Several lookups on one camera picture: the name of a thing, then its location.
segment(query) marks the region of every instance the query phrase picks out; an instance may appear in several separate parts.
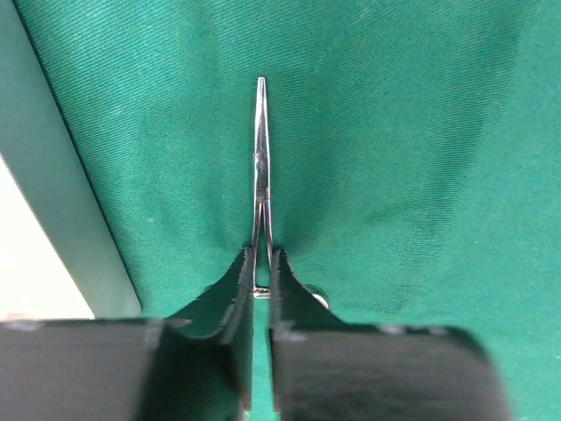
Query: green fabric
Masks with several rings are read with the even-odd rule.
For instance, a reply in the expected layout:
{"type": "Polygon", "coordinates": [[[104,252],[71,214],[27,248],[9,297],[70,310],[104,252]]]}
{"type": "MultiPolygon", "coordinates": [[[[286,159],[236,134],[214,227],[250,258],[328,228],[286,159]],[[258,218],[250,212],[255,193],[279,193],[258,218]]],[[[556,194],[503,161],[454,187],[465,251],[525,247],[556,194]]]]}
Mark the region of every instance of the green fabric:
{"type": "Polygon", "coordinates": [[[561,2],[18,3],[146,315],[251,237],[264,75],[301,281],[347,320],[472,329],[519,419],[561,418],[561,2]]]}

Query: white surface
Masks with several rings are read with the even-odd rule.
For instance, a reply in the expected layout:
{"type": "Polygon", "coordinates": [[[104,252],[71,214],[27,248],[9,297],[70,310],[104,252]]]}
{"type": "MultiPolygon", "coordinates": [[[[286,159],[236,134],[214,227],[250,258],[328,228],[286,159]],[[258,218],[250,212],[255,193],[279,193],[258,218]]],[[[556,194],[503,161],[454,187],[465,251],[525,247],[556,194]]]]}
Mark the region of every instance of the white surface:
{"type": "Polygon", "coordinates": [[[0,157],[0,319],[93,318],[0,157]]]}

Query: green cloth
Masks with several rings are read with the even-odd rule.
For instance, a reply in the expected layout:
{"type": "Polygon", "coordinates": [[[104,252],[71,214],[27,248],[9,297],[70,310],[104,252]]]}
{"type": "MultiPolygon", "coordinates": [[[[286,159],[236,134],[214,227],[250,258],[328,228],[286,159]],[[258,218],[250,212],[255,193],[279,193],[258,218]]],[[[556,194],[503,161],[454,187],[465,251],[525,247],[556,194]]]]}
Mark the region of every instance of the green cloth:
{"type": "Polygon", "coordinates": [[[473,330],[519,419],[561,419],[561,2],[17,3],[146,315],[250,240],[264,75],[300,280],[349,321],[473,330]]]}

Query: green surface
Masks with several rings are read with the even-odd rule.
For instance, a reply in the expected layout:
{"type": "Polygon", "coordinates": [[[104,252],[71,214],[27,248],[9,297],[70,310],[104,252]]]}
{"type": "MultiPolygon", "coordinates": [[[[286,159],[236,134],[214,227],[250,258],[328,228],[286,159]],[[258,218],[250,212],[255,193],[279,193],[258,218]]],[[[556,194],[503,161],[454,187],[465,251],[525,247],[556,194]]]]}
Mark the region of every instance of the green surface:
{"type": "Polygon", "coordinates": [[[301,281],[348,320],[472,329],[519,419],[561,418],[561,2],[18,3],[147,315],[251,237],[264,75],[301,281]]]}

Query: silver metal tool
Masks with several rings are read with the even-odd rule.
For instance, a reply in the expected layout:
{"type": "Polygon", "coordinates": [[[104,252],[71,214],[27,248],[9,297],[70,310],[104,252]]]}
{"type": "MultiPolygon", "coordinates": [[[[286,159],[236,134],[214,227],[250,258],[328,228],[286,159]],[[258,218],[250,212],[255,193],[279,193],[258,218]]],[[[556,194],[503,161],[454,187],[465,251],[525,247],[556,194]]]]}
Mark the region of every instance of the silver metal tool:
{"type": "Polygon", "coordinates": [[[257,255],[261,223],[265,231],[266,253],[269,268],[273,257],[273,219],[271,218],[271,154],[269,127],[266,114],[265,78],[257,80],[255,104],[255,149],[253,151],[253,296],[268,298],[269,288],[257,284],[257,255]]]}

